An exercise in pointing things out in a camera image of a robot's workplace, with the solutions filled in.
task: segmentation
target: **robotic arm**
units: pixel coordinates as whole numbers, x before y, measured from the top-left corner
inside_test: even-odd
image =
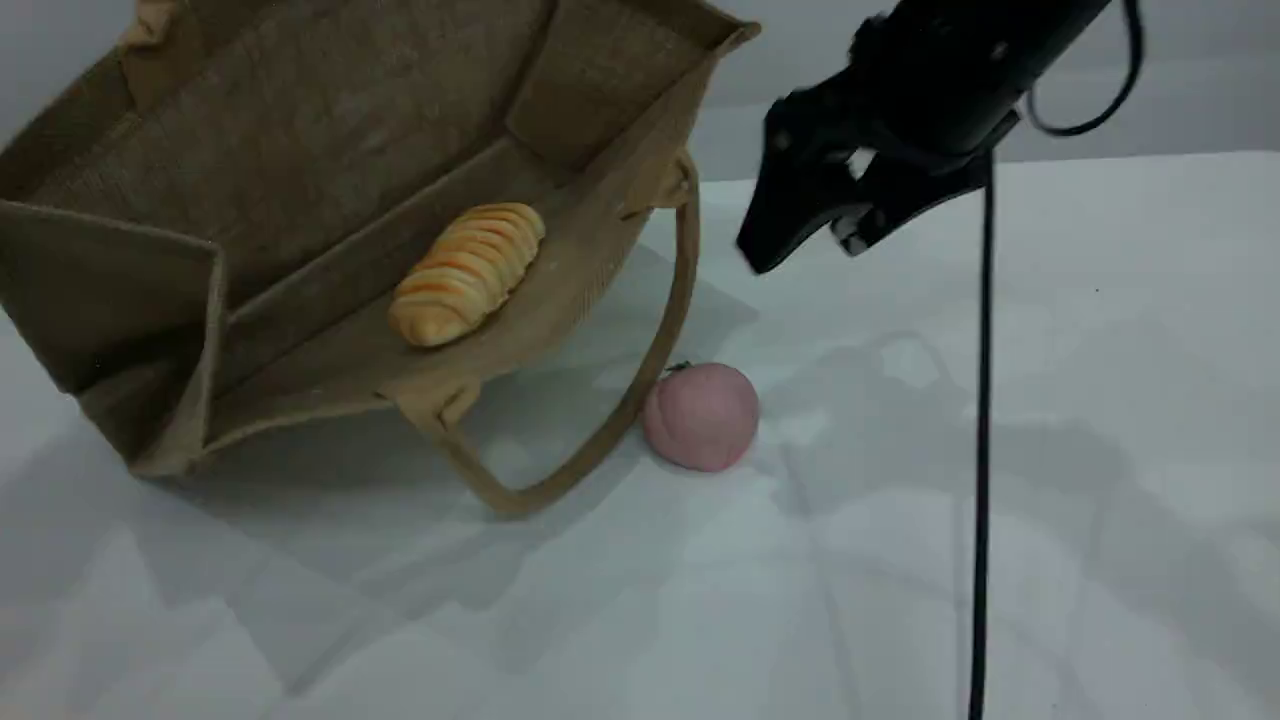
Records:
[[[934,205],[983,187],[991,151],[1020,122],[1014,104],[1111,0],[900,0],[868,19],[849,67],[797,90],[764,120],[764,159],[737,246],[756,273],[831,224],[850,255]],[[1137,0],[1124,0],[1140,58]],[[1101,124],[1043,128],[1082,135]],[[874,159],[860,177],[858,150]]]

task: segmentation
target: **black wire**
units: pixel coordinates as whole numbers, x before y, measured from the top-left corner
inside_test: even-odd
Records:
[[[974,492],[973,642],[969,659],[969,720],[982,720],[987,684],[987,574],[991,552],[991,325],[996,270],[996,163],[983,158],[982,288],[978,311],[978,452]]]
[[[1124,86],[1120,87],[1120,92],[1111,101],[1111,105],[1101,115],[1087,123],[1071,127],[1050,126],[1041,119],[1039,110],[1036,109],[1036,87],[1032,86],[1027,91],[1027,118],[1037,129],[1053,137],[1076,137],[1087,132],[1093,132],[1110,120],[1116,114],[1116,110],[1124,105],[1125,100],[1129,99],[1134,86],[1138,85],[1138,76],[1142,74],[1142,65],[1147,59],[1147,29],[1142,22],[1142,9],[1138,6],[1138,0],[1124,0],[1124,18],[1125,27],[1129,31],[1129,72],[1124,78]]]
[[[1036,110],[1036,91],[1027,94],[1027,114],[1033,126],[1053,137],[1075,137],[1092,132],[1111,119],[1129,99],[1147,56],[1146,28],[1138,0],[1124,0],[1129,31],[1129,73],[1119,95],[1101,115],[1073,127],[1044,124]],[[974,489],[973,551],[973,642],[969,670],[969,720],[982,720],[987,696],[987,584],[991,570],[991,377],[993,278],[996,272],[996,161],[991,151],[982,158],[987,165],[982,209],[982,282],[978,318],[978,439],[977,482]]]

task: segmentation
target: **bag handle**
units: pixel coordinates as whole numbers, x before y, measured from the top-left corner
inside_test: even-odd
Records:
[[[653,343],[622,400],[563,465],[538,484],[524,489],[509,489],[485,468],[480,455],[458,427],[458,420],[479,397],[479,386],[462,388],[443,409],[430,398],[394,397],[401,413],[444,450],[449,462],[471,491],[494,511],[508,516],[526,515],[563,497],[622,441],[644,409],[645,398],[658,382],[658,377],[662,375],[689,314],[698,274],[701,234],[698,169],[687,150],[677,152],[672,168],[676,170],[673,179],[666,183],[662,195],[653,204],[654,208],[676,208],[676,268],[667,296],[667,309],[663,311]]]

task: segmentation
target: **gray wall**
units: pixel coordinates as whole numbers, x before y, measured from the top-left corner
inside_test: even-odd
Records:
[[[691,149],[708,179],[755,174],[769,102],[845,61],[861,20],[892,0],[718,0],[764,33],[726,59]],[[1125,109],[1097,132],[1050,140],[1024,126],[1002,159],[1036,160],[1280,149],[1280,0],[1143,0],[1148,64]],[[1043,78],[1042,113],[1057,124],[1094,115],[1126,65],[1112,3]]]
[[[0,142],[108,51],[133,0],[0,0]],[[718,0],[764,33],[724,61],[694,131],[709,179],[745,178],[759,161],[768,104],[844,63],[849,40],[891,0]],[[1005,159],[1280,149],[1280,0],[1143,0],[1151,61],[1129,106],[1097,133],[1053,141],[1020,128]],[[1119,3],[1042,85],[1046,115],[1101,109],[1124,73]]]

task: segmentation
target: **bread roll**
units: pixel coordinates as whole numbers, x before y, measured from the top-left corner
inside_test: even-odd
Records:
[[[421,347],[474,331],[525,277],[545,233],[538,213],[518,202],[463,213],[396,287],[392,328]]]

